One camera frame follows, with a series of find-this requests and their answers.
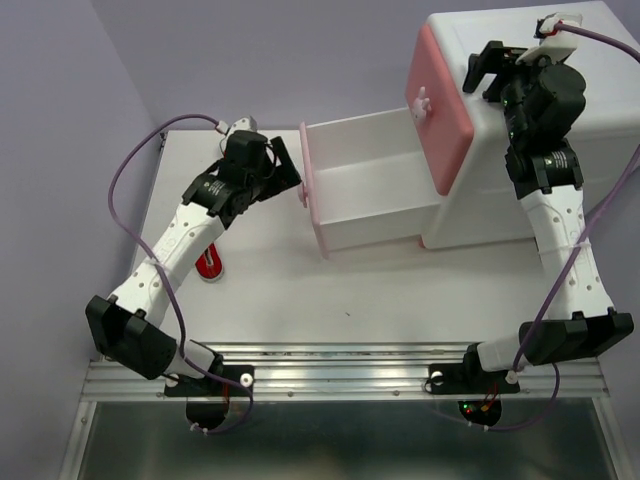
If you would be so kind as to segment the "drawer pink front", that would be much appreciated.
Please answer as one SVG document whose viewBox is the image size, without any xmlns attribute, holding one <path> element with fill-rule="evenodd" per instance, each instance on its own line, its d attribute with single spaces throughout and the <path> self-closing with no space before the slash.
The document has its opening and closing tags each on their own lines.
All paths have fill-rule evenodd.
<svg viewBox="0 0 640 480">
<path fill-rule="evenodd" d="M 433 29 L 417 35 L 405 98 L 436 191 L 449 194 L 474 137 L 474 127 Z"/>
<path fill-rule="evenodd" d="M 299 137 L 299 198 L 322 257 L 419 236 L 435 218 L 442 197 L 407 109 L 301 123 Z"/>
</svg>

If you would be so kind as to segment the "red sneaker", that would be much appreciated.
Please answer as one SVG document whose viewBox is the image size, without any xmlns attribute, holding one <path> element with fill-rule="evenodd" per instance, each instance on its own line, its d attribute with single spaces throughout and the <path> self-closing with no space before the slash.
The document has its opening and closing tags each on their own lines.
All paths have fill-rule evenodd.
<svg viewBox="0 0 640 480">
<path fill-rule="evenodd" d="M 216 282 L 224 275 L 224 266 L 214 243 L 211 243 L 195 262 L 198 276 L 205 282 Z"/>
</svg>

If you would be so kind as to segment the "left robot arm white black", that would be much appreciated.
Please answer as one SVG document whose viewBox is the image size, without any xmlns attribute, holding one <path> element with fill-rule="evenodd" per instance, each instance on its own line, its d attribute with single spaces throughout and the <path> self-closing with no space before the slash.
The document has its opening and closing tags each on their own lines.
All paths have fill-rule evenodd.
<svg viewBox="0 0 640 480">
<path fill-rule="evenodd" d="M 301 182 L 279 136 L 246 129 L 226 135 L 222 155 L 202 171 L 182 195 L 164 233 L 144 245 L 140 265 L 108 297 L 94 296 L 85 314 L 97 350 L 142 377 L 175 377 L 199 393 L 215 392 L 223 358 L 187 338 L 176 292 L 197 260 L 234 220 L 257 202 Z"/>
</svg>

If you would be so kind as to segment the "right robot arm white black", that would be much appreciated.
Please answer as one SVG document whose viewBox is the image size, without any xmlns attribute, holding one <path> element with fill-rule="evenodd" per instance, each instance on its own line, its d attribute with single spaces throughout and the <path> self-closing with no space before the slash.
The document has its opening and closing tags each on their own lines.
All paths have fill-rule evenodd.
<svg viewBox="0 0 640 480">
<path fill-rule="evenodd" d="M 586 107 L 586 81 L 566 55 L 490 41 L 469 57 L 462 89 L 500 104 L 509 147 L 506 169 L 527 214 L 552 285 L 531 322 L 512 336 L 470 345 L 461 362 L 433 364 L 424 388 L 434 395 L 517 393 L 527 366 L 591 358 L 634 330 L 600 279 L 584 218 L 584 176 L 567 135 Z"/>
</svg>

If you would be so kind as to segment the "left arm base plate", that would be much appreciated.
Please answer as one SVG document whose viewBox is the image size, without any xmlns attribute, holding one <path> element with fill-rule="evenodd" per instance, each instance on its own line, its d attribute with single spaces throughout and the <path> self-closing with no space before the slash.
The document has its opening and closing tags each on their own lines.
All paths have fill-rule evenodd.
<svg viewBox="0 0 640 480">
<path fill-rule="evenodd" d="M 243 425 L 252 413 L 255 368 L 250 364 L 226 365 L 221 378 L 166 376 L 162 395 L 186 402 L 185 418 L 192 432 L 204 436 L 229 432 Z"/>
</svg>

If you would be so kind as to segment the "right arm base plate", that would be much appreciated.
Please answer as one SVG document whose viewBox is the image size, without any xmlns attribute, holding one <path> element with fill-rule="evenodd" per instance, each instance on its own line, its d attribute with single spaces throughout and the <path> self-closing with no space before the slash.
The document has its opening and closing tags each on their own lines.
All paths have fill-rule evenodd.
<svg viewBox="0 0 640 480">
<path fill-rule="evenodd" d="M 458 410 L 472 425 L 495 427 L 502 415 L 501 394 L 520 392 L 518 382 L 509 383 L 506 372 L 485 372 L 462 363 L 432 364 L 423 390 L 436 396 L 461 396 Z"/>
</svg>

